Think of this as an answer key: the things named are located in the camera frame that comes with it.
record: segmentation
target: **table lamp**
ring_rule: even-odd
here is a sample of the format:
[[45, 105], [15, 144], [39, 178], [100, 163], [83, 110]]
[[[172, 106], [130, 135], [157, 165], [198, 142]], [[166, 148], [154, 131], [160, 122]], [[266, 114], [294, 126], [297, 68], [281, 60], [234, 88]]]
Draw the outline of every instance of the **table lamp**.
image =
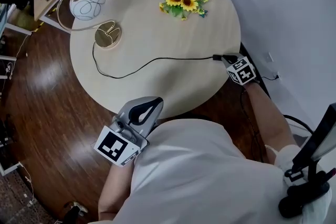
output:
[[[61, 27], [68, 31], [83, 31], [87, 29], [95, 29], [94, 40], [101, 48], [112, 48], [117, 45], [121, 38], [121, 28], [114, 20], [106, 20], [104, 22], [79, 29], [71, 29], [65, 26], [59, 18], [59, 8], [63, 0], [57, 4], [57, 20]], [[70, 0], [70, 11], [75, 18], [79, 20], [91, 20], [97, 17], [101, 10], [101, 5], [105, 0]]]

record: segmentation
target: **wooden floor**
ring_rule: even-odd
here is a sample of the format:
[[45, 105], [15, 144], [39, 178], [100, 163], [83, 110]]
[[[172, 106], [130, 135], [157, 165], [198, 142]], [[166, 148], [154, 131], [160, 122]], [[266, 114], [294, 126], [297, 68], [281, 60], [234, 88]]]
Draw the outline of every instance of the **wooden floor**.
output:
[[[9, 29], [5, 34], [13, 56], [24, 35]], [[12, 115], [17, 129], [13, 154], [31, 174], [40, 203], [59, 218], [64, 215], [63, 205], [77, 200], [88, 207], [88, 220], [96, 220], [110, 163], [93, 146], [113, 113], [89, 97], [78, 82], [69, 39], [69, 34], [44, 24], [26, 40], [13, 78], [6, 85], [8, 94], [1, 109], [2, 114]], [[240, 86], [227, 81], [193, 113], [222, 124], [238, 148], [252, 159], [251, 127], [240, 108], [240, 92]], [[255, 124], [246, 96], [244, 106]], [[254, 151], [259, 158], [256, 146]]]

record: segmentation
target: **round table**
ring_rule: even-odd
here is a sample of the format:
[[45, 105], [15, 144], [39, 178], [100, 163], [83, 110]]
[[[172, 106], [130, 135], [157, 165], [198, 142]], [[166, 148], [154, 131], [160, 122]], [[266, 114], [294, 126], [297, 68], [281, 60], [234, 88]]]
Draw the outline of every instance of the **round table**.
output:
[[[98, 17], [75, 19], [81, 28], [114, 19], [122, 28], [111, 49], [95, 47], [102, 72], [120, 77], [156, 57], [203, 58], [238, 52], [240, 26], [231, 0], [209, 0], [208, 16], [190, 14], [181, 21], [159, 9], [164, 0], [106, 0]], [[220, 61], [157, 60], [123, 79], [98, 73], [92, 58], [95, 31], [72, 32], [70, 54], [75, 74], [86, 92], [106, 109], [118, 113], [129, 100], [157, 96], [164, 100], [160, 118], [182, 114], [211, 98], [228, 78]]]

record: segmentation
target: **lamp base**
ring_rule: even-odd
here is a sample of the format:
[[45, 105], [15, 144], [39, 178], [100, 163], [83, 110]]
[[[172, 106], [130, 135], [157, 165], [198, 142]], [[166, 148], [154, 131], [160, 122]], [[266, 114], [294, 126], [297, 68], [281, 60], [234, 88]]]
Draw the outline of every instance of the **lamp base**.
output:
[[113, 48], [121, 38], [121, 28], [116, 22], [107, 22], [99, 26], [94, 39], [97, 45], [104, 49]]

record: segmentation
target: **white globe lampshade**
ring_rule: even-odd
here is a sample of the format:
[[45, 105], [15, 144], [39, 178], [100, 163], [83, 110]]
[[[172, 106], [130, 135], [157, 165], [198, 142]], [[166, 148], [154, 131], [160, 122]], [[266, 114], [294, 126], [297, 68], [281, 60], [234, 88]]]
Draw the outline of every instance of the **white globe lampshade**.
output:
[[97, 17], [105, 0], [70, 0], [70, 11], [79, 20]]

